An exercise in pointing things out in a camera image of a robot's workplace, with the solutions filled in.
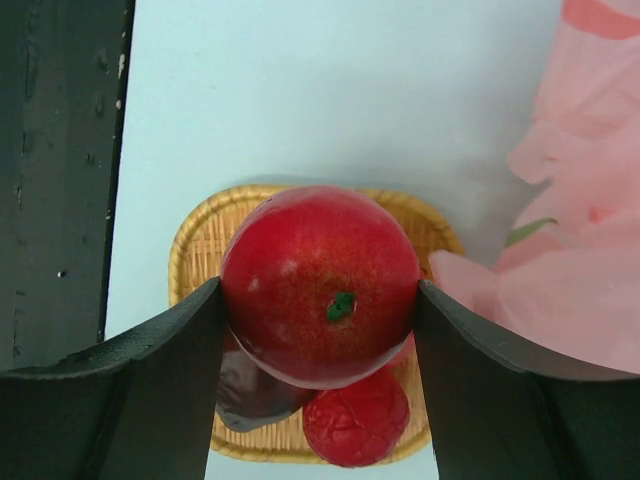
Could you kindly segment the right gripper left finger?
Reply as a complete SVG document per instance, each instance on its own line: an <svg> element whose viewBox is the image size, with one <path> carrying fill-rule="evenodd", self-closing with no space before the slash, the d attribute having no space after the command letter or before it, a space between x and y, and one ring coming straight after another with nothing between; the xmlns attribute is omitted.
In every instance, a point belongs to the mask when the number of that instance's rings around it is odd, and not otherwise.
<svg viewBox="0 0 640 480"><path fill-rule="evenodd" d="M44 367L1 375L5 479L201 479L222 357L217 279Z"/></svg>

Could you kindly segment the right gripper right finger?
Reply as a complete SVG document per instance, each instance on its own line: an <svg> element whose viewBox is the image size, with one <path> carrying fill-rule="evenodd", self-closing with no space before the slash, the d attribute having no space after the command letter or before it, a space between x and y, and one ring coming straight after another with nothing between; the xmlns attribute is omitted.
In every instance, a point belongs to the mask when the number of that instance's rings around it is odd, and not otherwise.
<svg viewBox="0 0 640 480"><path fill-rule="evenodd" d="M568 357L419 285L415 343L443 479L635 479L639 378Z"/></svg>

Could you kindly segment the pink plastic bag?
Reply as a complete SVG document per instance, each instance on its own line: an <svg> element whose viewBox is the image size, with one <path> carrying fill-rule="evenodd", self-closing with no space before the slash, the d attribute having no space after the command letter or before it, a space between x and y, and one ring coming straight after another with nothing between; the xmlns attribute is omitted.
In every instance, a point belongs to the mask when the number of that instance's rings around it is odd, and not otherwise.
<svg viewBox="0 0 640 480"><path fill-rule="evenodd" d="M551 350L639 369L639 5L567 1L510 170L544 190L496 264L445 251L436 285Z"/></svg>

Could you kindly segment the red fake pomegranate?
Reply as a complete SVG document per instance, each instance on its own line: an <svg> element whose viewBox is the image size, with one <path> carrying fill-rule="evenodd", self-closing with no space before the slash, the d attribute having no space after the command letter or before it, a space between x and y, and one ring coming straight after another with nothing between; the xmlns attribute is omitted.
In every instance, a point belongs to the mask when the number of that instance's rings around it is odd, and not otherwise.
<svg viewBox="0 0 640 480"><path fill-rule="evenodd" d="M303 407L303 432L326 462L360 468L385 459L404 433L410 406L388 368L347 387L325 390Z"/></svg>

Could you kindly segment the red fake fruit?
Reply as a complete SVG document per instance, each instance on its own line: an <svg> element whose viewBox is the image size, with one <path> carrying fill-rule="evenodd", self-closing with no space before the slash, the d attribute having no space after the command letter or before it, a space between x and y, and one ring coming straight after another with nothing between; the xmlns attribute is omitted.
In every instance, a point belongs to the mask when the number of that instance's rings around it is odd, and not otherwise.
<svg viewBox="0 0 640 480"><path fill-rule="evenodd" d="M259 368L227 331L216 412L228 429L247 433L285 420L316 394L316 390L287 384Z"/></svg>
<svg viewBox="0 0 640 480"><path fill-rule="evenodd" d="M398 221L335 186L297 187L261 203L220 272L241 347L277 379L314 390L361 380L402 349L420 277Z"/></svg>

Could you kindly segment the woven bamboo tray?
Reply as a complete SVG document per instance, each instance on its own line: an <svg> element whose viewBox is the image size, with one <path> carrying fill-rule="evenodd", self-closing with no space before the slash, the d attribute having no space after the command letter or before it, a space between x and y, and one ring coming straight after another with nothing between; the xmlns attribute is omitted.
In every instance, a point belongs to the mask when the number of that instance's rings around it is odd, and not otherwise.
<svg viewBox="0 0 640 480"><path fill-rule="evenodd" d="M169 304L174 306L220 273L222 256L247 215L285 185L240 185L201 202L183 221L168 260ZM419 258L423 275L431 278L428 257L433 251L463 254L464 249L446 218L424 200L408 193L364 188L364 194L387 209L402 226ZM394 450L380 463L403 460L431 442L417 354L394 368L410 405L410 420ZM249 433L229 430L219 417L212 426L210 448L235 460L287 464L320 464L306 442L300 412Z"/></svg>

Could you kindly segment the red fake tomato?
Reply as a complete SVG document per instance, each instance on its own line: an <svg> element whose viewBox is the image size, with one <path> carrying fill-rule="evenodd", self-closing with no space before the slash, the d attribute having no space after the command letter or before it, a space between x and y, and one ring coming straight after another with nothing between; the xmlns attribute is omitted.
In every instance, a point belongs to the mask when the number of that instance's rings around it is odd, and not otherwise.
<svg viewBox="0 0 640 480"><path fill-rule="evenodd" d="M408 360L415 353L414 333L410 333L402 349L386 364L388 368L395 368Z"/></svg>

